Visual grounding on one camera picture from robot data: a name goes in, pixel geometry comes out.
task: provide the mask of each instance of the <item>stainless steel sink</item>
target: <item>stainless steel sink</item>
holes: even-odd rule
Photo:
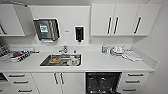
[[[70,57],[74,56],[75,59],[78,60],[78,64],[74,66],[80,66],[81,65],[81,54],[61,54],[61,55],[49,55],[41,64],[40,66],[69,66],[67,62],[70,60]],[[52,64],[49,62],[49,60],[52,57],[56,57],[57,59],[60,58],[59,64]]]

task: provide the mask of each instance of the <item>backsplash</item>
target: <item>backsplash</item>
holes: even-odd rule
[[[30,6],[33,19],[57,19],[60,38],[53,43],[39,41],[37,34],[25,37],[1,37],[9,46],[93,46],[118,45],[131,48],[134,37],[108,36],[91,37],[90,32],[90,6]],[[84,40],[79,44],[75,40],[75,26],[84,27]]]

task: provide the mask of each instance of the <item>dishwasher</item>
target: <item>dishwasher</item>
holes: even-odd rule
[[[121,94],[117,86],[121,72],[86,72],[86,94]]]

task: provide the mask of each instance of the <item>soap dispenser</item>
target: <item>soap dispenser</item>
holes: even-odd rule
[[[78,40],[78,42],[81,42],[81,40],[83,40],[84,28],[81,26],[75,27],[75,31],[76,31],[76,40]]]

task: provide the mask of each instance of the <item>chrome faucet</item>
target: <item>chrome faucet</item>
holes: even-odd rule
[[[66,45],[62,46],[62,50],[59,50],[59,52],[61,52],[62,54],[67,53],[68,52],[67,46]]]

